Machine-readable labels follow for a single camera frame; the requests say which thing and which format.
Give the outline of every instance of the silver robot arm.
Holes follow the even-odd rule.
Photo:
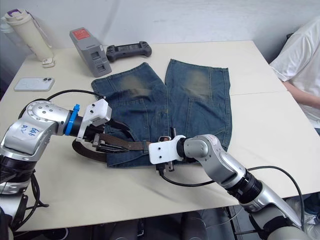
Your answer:
[[[178,135],[171,141],[150,144],[149,156],[153,164],[182,161],[185,157],[196,159],[212,180],[238,199],[262,239],[310,239],[301,231],[301,222],[295,211],[225,152],[216,136],[205,134],[186,138]]]
[[[104,99],[89,105],[83,117],[79,105],[67,110],[50,101],[31,102],[20,119],[6,131],[0,144],[0,214],[17,229],[24,219],[28,196],[24,194],[52,135],[70,135],[77,141],[91,141],[111,118]]]

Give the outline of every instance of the jeans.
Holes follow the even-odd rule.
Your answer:
[[[105,133],[126,141],[157,142],[169,136],[216,135],[224,150],[232,134],[230,81],[227,68],[198,66],[171,60],[165,84],[147,64],[91,83],[93,90],[106,97],[112,118],[130,128],[125,132],[109,125]],[[108,167],[151,165],[148,149],[108,153]]]

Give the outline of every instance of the white table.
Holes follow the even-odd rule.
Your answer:
[[[133,57],[111,64],[112,74],[147,62],[164,79],[170,58],[179,61],[229,67],[231,82],[232,137],[229,152],[245,167],[276,165],[296,179],[303,194],[320,191],[320,137],[292,96],[273,74],[251,41],[154,44],[149,58]],[[66,89],[91,90],[94,77],[74,48],[55,51],[56,66],[44,69],[39,62],[26,60],[0,102],[0,137],[24,107],[35,98]],[[14,92],[22,77],[53,77],[50,92]],[[54,98],[61,107],[82,110],[93,96],[68,93]],[[114,222],[237,204],[216,184],[185,188],[163,181],[154,167],[108,169],[102,163],[72,150],[72,137],[53,136],[36,176],[41,200],[39,208],[20,229],[40,230]],[[297,195],[291,181],[276,170],[256,170],[254,175],[281,197]],[[199,183],[209,180],[197,165],[177,166],[168,173],[173,180]],[[33,202],[28,189],[29,205]]]

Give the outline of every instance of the white wall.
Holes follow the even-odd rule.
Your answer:
[[[267,61],[286,34],[320,15],[319,0],[0,1],[1,16],[15,8],[31,12],[56,48],[72,47],[69,31],[86,27],[105,45],[254,40]],[[16,52],[1,44],[0,60]]]

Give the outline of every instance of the black controller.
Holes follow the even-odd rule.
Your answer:
[[[145,55],[149,57],[151,53],[151,47],[146,41],[121,46],[111,45],[106,48],[106,57],[110,62],[135,55]]]

